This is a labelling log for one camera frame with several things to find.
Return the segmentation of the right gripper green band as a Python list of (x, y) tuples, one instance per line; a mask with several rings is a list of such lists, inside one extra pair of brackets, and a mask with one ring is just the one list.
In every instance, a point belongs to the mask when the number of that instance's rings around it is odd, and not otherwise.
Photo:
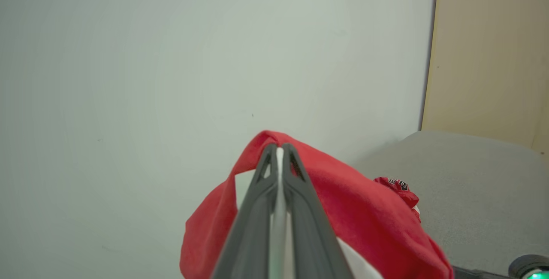
[(549, 257), (535, 254), (519, 256), (510, 263), (508, 275), (514, 279), (548, 279)]

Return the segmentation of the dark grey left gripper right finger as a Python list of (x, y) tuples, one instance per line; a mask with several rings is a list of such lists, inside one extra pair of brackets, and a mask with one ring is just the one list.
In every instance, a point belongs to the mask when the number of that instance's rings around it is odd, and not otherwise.
[(298, 150), (290, 143), (282, 149), (282, 184), (290, 207), (295, 278), (353, 279)]

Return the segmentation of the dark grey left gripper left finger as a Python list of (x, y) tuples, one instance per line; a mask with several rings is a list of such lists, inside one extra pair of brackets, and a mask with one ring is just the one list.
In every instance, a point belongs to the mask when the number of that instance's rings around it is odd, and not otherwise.
[(269, 144), (218, 257), (214, 279), (267, 279), (271, 215), (278, 189), (277, 146)]

